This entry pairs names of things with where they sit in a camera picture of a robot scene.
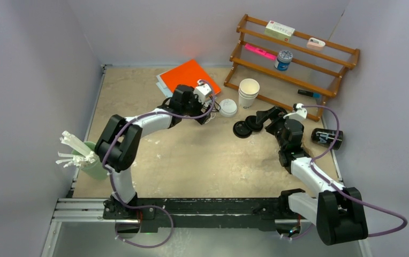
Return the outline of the orange paper bag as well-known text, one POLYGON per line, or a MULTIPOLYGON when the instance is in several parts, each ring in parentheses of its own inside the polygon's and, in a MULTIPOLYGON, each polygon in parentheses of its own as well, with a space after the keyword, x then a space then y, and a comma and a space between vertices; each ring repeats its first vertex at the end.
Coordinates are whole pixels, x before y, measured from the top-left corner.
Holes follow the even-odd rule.
POLYGON ((222 91, 220 86, 194 59, 191 59, 180 66, 158 75, 158 79, 172 93, 178 85, 195 87, 199 80, 205 80, 207 83, 209 83, 213 89, 214 95, 217 95, 222 91))

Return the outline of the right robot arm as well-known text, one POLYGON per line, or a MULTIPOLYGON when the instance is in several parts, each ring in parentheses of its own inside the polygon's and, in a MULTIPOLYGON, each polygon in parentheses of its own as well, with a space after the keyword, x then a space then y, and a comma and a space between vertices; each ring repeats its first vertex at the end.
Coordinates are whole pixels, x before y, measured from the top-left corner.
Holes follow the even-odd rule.
POLYGON ((313 198, 302 190, 287 192, 286 199, 278 203, 278 211, 286 218, 297 213, 311 221, 326 245, 366 239, 368 227, 364 208, 358 204, 360 192, 332 180, 313 164, 302 146, 302 120, 306 116, 307 111, 302 108, 289 114, 281 107, 256 112, 257 126, 270 121, 265 129, 277 140, 281 166, 316 195, 313 198))

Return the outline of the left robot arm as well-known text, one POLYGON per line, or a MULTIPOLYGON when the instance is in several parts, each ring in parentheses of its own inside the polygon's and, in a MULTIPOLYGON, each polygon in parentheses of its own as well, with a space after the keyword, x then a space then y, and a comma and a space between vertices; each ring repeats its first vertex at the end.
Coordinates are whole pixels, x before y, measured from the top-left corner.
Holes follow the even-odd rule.
POLYGON ((212 94, 211 86, 199 80, 196 87, 179 85, 171 97, 150 112, 129 118, 120 115, 110 117, 96 143, 95 152, 110 178, 111 195, 118 201, 116 212, 122 218, 130 219, 137 210, 143 209, 133 201, 137 193, 131 175, 141 139, 170 129, 184 119, 204 124, 215 106, 212 94))

